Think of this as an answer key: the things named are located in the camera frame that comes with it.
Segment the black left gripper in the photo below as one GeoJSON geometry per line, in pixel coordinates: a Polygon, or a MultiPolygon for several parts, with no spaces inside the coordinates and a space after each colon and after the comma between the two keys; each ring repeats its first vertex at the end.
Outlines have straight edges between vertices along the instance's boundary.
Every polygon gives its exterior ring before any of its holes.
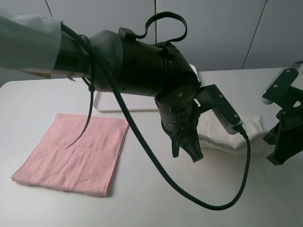
{"type": "Polygon", "coordinates": [[[171,89],[155,97],[163,130],[171,139],[173,157],[179,157],[182,147],[193,163],[204,158],[196,131],[197,92],[197,89],[171,89]]]}

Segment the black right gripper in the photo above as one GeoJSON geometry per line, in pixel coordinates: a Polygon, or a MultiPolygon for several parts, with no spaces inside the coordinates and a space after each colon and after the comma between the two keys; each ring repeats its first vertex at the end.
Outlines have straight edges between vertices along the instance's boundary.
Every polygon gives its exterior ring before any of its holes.
{"type": "Polygon", "coordinates": [[[263,140],[274,145],[267,160],[278,166],[303,150],[303,91],[290,86],[275,92],[274,99],[281,108],[276,115],[279,122],[263,140]]]}

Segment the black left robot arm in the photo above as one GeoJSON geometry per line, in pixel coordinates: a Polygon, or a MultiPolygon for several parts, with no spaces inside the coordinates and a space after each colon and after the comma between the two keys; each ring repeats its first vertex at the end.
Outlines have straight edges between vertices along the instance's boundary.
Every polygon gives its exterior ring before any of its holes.
{"type": "Polygon", "coordinates": [[[113,92],[137,139],[153,153],[135,125],[122,94],[151,96],[161,125],[171,139],[173,157],[184,149],[203,158],[197,135],[197,75],[169,40],[145,44],[129,29],[102,31],[91,38],[76,34],[50,17],[0,11],[0,66],[26,73],[83,77],[91,88],[113,92]]]}

